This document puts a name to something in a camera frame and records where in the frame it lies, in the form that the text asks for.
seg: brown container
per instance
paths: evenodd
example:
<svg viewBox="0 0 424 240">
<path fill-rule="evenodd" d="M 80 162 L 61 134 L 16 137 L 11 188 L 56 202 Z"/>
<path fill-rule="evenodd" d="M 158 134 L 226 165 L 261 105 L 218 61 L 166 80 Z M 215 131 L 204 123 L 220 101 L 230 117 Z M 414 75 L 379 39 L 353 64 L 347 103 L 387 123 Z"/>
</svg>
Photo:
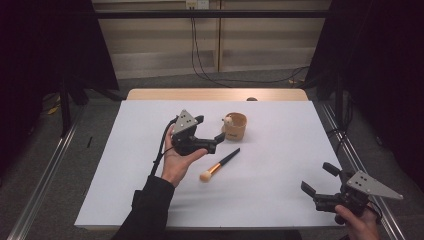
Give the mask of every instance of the brown container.
<svg viewBox="0 0 424 240">
<path fill-rule="evenodd" d="M 231 117 L 232 122 L 227 122 L 225 119 Z M 225 115 L 224 126 L 222 132 L 225 132 L 225 138 L 231 141 L 240 141 L 244 137 L 246 131 L 247 118 L 241 113 L 232 112 Z"/>
</svg>

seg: power outlet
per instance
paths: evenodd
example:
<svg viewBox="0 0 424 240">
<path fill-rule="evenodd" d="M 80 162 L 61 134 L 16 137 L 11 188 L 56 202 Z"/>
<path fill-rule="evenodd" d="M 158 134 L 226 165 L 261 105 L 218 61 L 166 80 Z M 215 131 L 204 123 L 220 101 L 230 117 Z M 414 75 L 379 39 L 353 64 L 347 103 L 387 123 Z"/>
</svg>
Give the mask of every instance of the power outlet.
<svg viewBox="0 0 424 240">
<path fill-rule="evenodd" d="M 198 0 L 197 9 L 208 10 L 209 9 L 209 0 Z"/>
<path fill-rule="evenodd" d="M 197 0 L 186 0 L 186 9 L 187 10 L 197 9 Z"/>
</svg>

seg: finger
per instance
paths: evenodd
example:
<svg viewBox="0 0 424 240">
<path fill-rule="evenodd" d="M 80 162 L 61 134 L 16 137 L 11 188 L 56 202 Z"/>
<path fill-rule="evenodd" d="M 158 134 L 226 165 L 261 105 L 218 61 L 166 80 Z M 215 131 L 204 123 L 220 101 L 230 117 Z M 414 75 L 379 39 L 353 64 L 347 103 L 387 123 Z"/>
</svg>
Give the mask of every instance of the finger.
<svg viewBox="0 0 424 240">
<path fill-rule="evenodd" d="M 174 126 L 175 126 L 175 124 L 172 124 L 168 128 L 168 131 L 166 132 L 166 136 L 165 136 L 165 150 L 172 147 L 171 135 L 172 135 L 172 131 L 174 130 Z"/>
<path fill-rule="evenodd" d="M 195 152 L 191 153 L 190 155 L 187 155 L 186 158 L 191 164 L 194 161 L 198 160 L 199 158 L 205 156 L 207 153 L 208 153 L 208 150 L 201 148 L 201 149 L 198 149 Z"/>
<path fill-rule="evenodd" d="M 349 209 L 342 205 L 337 205 L 335 208 L 336 212 L 348 221 L 353 227 L 359 228 L 362 224 L 361 220 L 356 217 Z"/>
</svg>

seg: black sleeve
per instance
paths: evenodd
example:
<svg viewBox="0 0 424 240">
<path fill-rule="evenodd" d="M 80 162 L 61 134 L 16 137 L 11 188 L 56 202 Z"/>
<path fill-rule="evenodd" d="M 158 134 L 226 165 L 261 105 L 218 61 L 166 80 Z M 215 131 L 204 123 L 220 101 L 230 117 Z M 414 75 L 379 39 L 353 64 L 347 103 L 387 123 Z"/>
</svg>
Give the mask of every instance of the black sleeve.
<svg viewBox="0 0 424 240">
<path fill-rule="evenodd" d="M 163 239 L 174 190 L 168 181 L 149 176 L 143 190 L 135 191 L 132 210 L 112 239 Z"/>
</svg>

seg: black horizontal bar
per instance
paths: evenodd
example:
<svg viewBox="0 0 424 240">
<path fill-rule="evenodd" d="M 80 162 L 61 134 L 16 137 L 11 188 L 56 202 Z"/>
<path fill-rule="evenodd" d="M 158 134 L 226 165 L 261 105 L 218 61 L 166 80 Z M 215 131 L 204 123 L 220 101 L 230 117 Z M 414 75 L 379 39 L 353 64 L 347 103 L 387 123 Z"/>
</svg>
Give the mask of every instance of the black horizontal bar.
<svg viewBox="0 0 424 240">
<path fill-rule="evenodd" d="M 153 10 L 153 11 L 108 11 L 54 12 L 47 15 L 96 17 L 98 19 L 136 18 L 327 18 L 335 13 L 326 10 Z"/>
</svg>

